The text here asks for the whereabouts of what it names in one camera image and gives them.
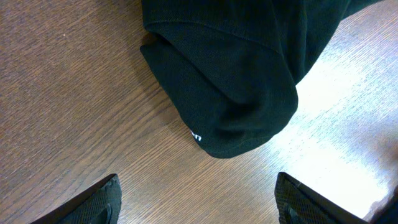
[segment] black fabric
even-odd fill
[[[287,125],[339,22],[373,2],[142,0],[158,39],[141,52],[199,146],[234,157]]]

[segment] wood grain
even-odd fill
[[[339,26],[269,143],[219,160],[139,47],[140,1],[2,1],[0,223],[28,223],[110,173],[120,223],[277,223],[285,171],[370,220],[398,185],[398,3]]]

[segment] white logo on fabric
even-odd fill
[[[193,136],[196,140],[198,140],[198,141],[201,140],[201,137],[200,137],[199,135],[195,134],[195,133],[192,132],[192,131],[191,131],[191,133],[192,133],[192,136]]]

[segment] folded fabric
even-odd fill
[[[339,22],[374,2],[142,0],[141,52],[198,145],[234,157],[287,125]]]

